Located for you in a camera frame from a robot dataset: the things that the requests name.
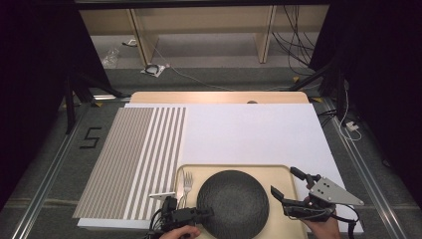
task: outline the beige tray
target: beige tray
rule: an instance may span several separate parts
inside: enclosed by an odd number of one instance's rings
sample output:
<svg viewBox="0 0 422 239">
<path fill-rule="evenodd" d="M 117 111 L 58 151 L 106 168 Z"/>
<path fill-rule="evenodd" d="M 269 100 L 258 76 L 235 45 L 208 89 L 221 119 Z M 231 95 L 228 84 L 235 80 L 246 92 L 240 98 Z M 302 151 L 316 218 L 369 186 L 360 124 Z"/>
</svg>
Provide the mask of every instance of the beige tray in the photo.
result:
<svg viewBox="0 0 422 239">
<path fill-rule="evenodd" d="M 192 172 L 193 187 L 187 197 L 186 206 L 196 207 L 196 198 L 201 185 L 212 175 L 224 170 L 239 170 L 255 177 L 267 192 L 270 202 L 270 214 L 264 229 L 255 238 L 288 238 L 302 239 L 308 238 L 305 225 L 298 220 L 291 220 L 283 214 L 282 203 L 271 194 L 271 185 L 278 188 L 285 194 L 286 198 L 297 199 L 295 183 L 289 169 L 282 165 L 183 165 L 178 168 L 176 178 L 176 191 L 178 198 L 182 195 L 182 177 L 183 171 Z M 200 239 L 214 238 L 202 225 L 198 225 L 201 230 Z"/>
</svg>

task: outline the black curtain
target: black curtain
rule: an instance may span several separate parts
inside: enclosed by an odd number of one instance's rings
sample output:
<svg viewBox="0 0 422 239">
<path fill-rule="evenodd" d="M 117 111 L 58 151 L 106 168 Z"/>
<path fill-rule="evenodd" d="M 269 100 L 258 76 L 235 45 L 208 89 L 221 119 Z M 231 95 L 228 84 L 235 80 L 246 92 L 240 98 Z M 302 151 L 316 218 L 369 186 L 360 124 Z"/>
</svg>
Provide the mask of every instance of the black curtain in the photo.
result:
<svg viewBox="0 0 422 239">
<path fill-rule="evenodd" d="M 0 1 L 0 208 L 35 158 L 64 97 L 66 78 L 83 73 L 109 86 L 77 9 Z M 89 84 L 72 78 L 78 96 Z"/>
</svg>

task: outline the metal rail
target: metal rail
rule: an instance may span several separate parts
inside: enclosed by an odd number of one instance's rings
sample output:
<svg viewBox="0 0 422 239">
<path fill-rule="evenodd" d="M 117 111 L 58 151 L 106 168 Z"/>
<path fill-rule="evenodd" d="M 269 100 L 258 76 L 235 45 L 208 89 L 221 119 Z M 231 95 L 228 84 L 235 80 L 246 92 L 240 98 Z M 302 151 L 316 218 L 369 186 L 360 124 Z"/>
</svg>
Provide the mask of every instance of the metal rail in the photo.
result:
<svg viewBox="0 0 422 239">
<path fill-rule="evenodd" d="M 324 106 L 326 110 L 334 110 L 335 106 L 331 100 L 325 100 Z M 408 238 L 404 232 L 400 222 L 398 221 L 397 215 L 390 206 L 387 198 L 385 198 L 380 187 L 375 181 L 374 176 L 367 167 L 362 155 L 360 154 L 358 148 L 354 144 L 354 141 L 345 139 L 338 130 L 339 121 L 337 118 L 334 118 L 332 121 L 335 130 L 337 131 L 344 147 L 346 148 L 348 155 L 350 156 L 351 161 L 353 162 L 354 167 L 356 168 L 357 173 L 360 176 L 360 179 L 363 182 L 363 185 L 366 188 L 372 202 L 375 206 L 375 209 L 378 211 L 378 214 L 385 225 L 385 228 L 388 231 L 388 234 L 391 238 L 406 239 Z M 345 130 L 346 136 L 350 137 L 350 134 Z"/>
<path fill-rule="evenodd" d="M 35 193 L 34 198 L 31 200 L 31 203 L 26 209 L 25 214 L 22 216 L 21 220 L 19 221 L 16 227 L 15 232 L 13 233 L 13 239 L 24 239 L 28 237 L 32 227 L 35 224 L 35 220 L 37 219 L 38 214 L 40 213 L 43 207 L 44 201 L 47 198 L 47 195 L 49 194 L 57 175 L 59 174 L 62 164 L 65 161 L 66 156 L 68 155 L 70 145 L 75 137 L 76 132 L 79 129 L 80 123 L 83 117 L 87 114 L 89 108 L 89 104 L 83 104 L 81 106 L 81 113 L 78 116 L 75 126 L 73 127 L 71 132 L 65 136 L 65 139 L 60 145 L 60 148 L 52 164 L 50 165 L 46 176 L 41 182 L 41 185 Z"/>
</svg>

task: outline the gray floor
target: gray floor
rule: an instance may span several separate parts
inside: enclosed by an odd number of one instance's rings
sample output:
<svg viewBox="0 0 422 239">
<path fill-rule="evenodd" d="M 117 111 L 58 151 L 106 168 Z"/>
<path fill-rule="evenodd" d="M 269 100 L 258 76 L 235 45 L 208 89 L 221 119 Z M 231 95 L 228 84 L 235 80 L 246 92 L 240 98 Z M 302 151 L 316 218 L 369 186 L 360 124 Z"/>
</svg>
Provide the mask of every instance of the gray floor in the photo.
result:
<svg viewBox="0 0 422 239">
<path fill-rule="evenodd" d="M 121 42 L 130 39 L 131 36 L 93 37 L 100 59 L 107 55 L 110 48 L 118 48 L 117 65 L 115 69 L 106 70 L 106 73 L 117 90 L 129 94 L 136 91 L 221 91 L 219 88 L 209 87 L 210 85 L 234 91 L 278 91 L 291 86 L 293 77 L 298 76 L 289 69 L 288 57 L 280 51 L 274 41 L 270 47 L 267 64 L 260 64 L 252 35 L 215 34 L 162 36 L 157 45 L 160 54 L 154 55 L 152 63 L 171 64 L 177 72 L 166 69 L 162 76 L 154 78 L 139 72 L 142 66 L 137 49 L 121 45 Z M 301 73 L 309 72 L 307 69 L 301 69 L 298 62 L 291 61 L 291 65 Z M 317 96 L 317 84 L 318 82 L 315 82 L 305 88 L 309 97 Z M 331 110 L 330 103 L 330 99 L 323 99 L 322 103 L 313 104 L 316 112 L 322 113 Z M 32 230 L 28 238 L 141 238 L 138 232 L 92 232 L 81 229 L 77 226 L 78 220 L 72 218 L 101 152 L 113 116 L 123 105 L 123 102 L 114 101 L 99 106 L 82 105 L 77 108 L 78 116 L 84 117 L 70 141 L 69 151 L 57 177 L 54 178 L 47 199 L 36 221 L 31 225 Z M 350 117 L 353 118 L 353 112 L 350 112 Z M 355 141 L 354 145 L 383 197 L 391 206 L 400 227 L 408 238 L 419 238 L 422 235 L 421 210 L 400 178 L 392 169 L 382 164 L 382 152 L 373 140 L 370 130 L 364 122 L 360 122 L 359 126 L 362 139 Z M 94 149 L 81 149 L 81 146 L 92 144 L 91 141 L 84 140 L 90 127 L 102 128 L 93 130 L 91 134 L 100 138 L 99 143 Z M 65 131 L 66 110 L 59 108 L 54 130 L 50 132 L 39 156 L 32 162 L 0 213 L 0 238 L 11 238 L 13 235 L 31 199 L 37 194 L 46 172 L 57 158 L 61 143 L 66 138 Z M 347 190 L 367 202 L 365 206 L 356 207 L 365 231 L 356 238 L 394 238 L 385 226 L 388 222 L 383 221 L 381 211 L 377 209 L 374 198 L 368 193 L 367 186 L 359 176 L 350 156 L 350 149 L 344 145 L 335 120 L 330 121 L 323 131 Z"/>
</svg>

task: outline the robotic arm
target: robotic arm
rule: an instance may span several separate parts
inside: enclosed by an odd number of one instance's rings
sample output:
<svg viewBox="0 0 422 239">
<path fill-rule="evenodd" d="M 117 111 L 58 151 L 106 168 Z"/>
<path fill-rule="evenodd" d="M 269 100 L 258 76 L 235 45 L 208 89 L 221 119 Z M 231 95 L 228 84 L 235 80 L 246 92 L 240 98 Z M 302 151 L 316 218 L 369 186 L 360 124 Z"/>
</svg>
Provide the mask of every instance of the robotic arm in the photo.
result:
<svg viewBox="0 0 422 239">
<path fill-rule="evenodd" d="M 296 201 L 286 199 L 281 191 L 271 186 L 271 194 L 282 203 L 284 214 L 291 219 L 325 222 L 329 217 L 335 217 L 341 220 L 342 218 L 333 215 L 336 204 L 364 205 L 362 200 L 353 196 L 326 177 L 305 174 L 295 167 L 291 167 L 290 172 L 300 180 L 305 180 L 310 190 L 307 199 Z M 343 221 L 350 223 L 351 220 L 344 219 Z"/>
</svg>

